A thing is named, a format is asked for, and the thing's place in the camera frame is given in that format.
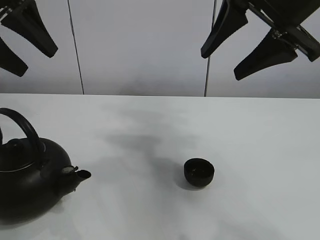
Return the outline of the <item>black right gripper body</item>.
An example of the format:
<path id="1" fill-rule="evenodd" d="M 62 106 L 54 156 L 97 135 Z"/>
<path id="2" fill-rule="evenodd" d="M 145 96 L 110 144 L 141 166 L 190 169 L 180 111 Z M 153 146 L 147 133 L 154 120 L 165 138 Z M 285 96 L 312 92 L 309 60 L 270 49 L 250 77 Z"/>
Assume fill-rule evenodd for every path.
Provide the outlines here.
<path id="1" fill-rule="evenodd" d="M 276 40 L 299 49 L 311 62 L 320 57 L 320 43 L 301 26 L 320 8 L 318 0 L 241 0 L 239 5 L 275 30 Z"/>

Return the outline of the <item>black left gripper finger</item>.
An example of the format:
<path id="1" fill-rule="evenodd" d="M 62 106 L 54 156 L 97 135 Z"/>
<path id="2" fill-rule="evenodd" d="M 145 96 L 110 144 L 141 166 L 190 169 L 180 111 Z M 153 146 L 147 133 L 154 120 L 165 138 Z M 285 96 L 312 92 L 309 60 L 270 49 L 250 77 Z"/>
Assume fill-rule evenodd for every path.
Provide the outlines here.
<path id="1" fill-rule="evenodd" d="M 2 0 L 2 9 L 8 9 L 0 23 L 19 34 L 39 51 L 52 58 L 58 47 L 47 31 L 34 0 Z"/>
<path id="2" fill-rule="evenodd" d="M 0 67 L 16 76 L 22 77 L 28 66 L 0 39 Z"/>

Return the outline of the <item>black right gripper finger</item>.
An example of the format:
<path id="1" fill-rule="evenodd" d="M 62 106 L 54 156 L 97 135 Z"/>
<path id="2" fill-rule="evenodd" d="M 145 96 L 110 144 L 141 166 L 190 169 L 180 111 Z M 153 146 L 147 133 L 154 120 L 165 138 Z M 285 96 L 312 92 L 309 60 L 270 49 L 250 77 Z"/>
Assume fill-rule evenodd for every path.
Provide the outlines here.
<path id="1" fill-rule="evenodd" d="M 227 38 L 248 23 L 248 0 L 223 0 L 212 30 L 200 49 L 201 56 L 208 58 Z"/>
<path id="2" fill-rule="evenodd" d="M 234 76 L 240 81 L 263 69 L 292 62 L 298 57 L 296 50 L 285 34 L 271 28 L 259 45 L 234 68 Z"/>

